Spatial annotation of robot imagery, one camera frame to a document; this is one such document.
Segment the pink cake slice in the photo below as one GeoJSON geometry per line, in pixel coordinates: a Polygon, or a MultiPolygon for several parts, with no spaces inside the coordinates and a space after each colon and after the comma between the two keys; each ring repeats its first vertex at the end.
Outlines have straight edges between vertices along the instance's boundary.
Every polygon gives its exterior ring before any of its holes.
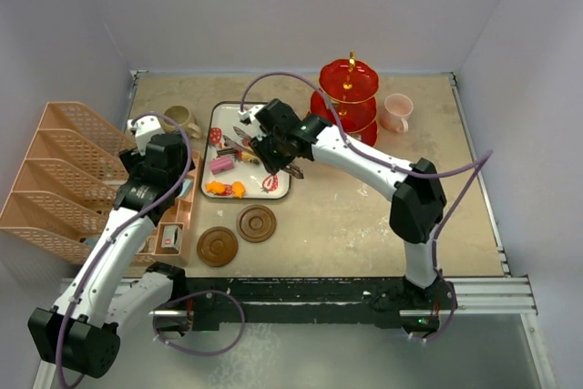
{"type": "Polygon", "coordinates": [[[210,162],[210,171],[213,175],[219,175],[221,173],[230,171],[234,169],[234,167],[234,159],[229,155],[216,157],[210,162]]]}

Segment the yellow cake slice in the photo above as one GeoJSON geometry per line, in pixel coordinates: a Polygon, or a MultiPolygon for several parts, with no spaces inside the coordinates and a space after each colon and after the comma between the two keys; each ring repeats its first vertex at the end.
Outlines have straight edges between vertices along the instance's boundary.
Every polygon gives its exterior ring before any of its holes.
{"type": "Polygon", "coordinates": [[[253,164],[253,165],[260,165],[261,161],[252,153],[243,151],[240,154],[240,160],[245,163],[253,164]]]}

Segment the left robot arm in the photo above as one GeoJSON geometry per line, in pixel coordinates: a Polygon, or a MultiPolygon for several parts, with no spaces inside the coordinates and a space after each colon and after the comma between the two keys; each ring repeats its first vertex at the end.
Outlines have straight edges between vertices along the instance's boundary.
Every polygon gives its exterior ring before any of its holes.
{"type": "Polygon", "coordinates": [[[129,264],[172,208],[195,168],[189,136],[181,126],[167,133],[163,115],[148,112],[128,122],[136,147],[120,154],[128,180],[115,197],[104,230],[80,271],[50,309],[37,308],[27,326],[40,358],[56,367],[63,388],[77,387],[65,372],[102,377],[114,363],[121,338],[137,320],[163,304],[187,300],[184,272],[152,266],[131,290],[116,290],[129,264]]]}

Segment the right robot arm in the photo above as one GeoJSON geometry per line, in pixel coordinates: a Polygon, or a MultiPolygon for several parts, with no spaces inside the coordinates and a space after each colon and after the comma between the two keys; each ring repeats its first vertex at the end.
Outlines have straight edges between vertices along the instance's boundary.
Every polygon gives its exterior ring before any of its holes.
{"type": "Polygon", "coordinates": [[[405,298],[415,308],[425,308],[436,299],[433,237],[444,218],[446,197],[432,162],[388,156],[348,138],[325,118],[299,118],[279,99],[252,107],[241,104],[238,114],[242,124],[252,127],[251,150],[268,173],[284,171],[301,179],[303,173],[294,160],[308,159],[347,173],[388,200],[389,226],[404,241],[405,298]]]}

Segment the chocolate cake slice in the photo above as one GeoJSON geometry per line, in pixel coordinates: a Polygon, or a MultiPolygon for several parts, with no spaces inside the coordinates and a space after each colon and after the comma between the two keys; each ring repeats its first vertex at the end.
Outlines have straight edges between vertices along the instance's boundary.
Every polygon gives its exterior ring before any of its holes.
{"type": "Polygon", "coordinates": [[[217,156],[218,157],[223,157],[223,156],[236,156],[238,154],[238,150],[235,148],[220,148],[217,150],[217,156]]]}

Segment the metal tongs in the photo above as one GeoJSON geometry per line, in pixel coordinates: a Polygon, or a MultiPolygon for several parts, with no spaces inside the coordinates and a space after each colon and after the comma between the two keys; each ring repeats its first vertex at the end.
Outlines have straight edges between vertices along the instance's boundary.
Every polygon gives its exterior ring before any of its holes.
{"type": "Polygon", "coordinates": [[[238,151],[240,151],[241,153],[247,153],[251,156],[253,156],[255,159],[257,159],[262,165],[263,167],[266,169],[266,171],[270,174],[275,174],[279,171],[284,171],[287,174],[291,175],[292,177],[296,178],[296,179],[304,179],[304,174],[303,171],[300,167],[298,167],[297,165],[295,165],[293,162],[290,164],[285,165],[284,167],[276,170],[273,166],[271,166],[270,168],[268,168],[264,163],[263,163],[263,158],[261,158],[255,151],[253,151],[251,148],[249,147],[245,147],[242,143],[239,143],[235,140],[232,140],[231,138],[229,138],[226,134],[222,135],[226,145],[229,148],[235,148],[238,151]]]}

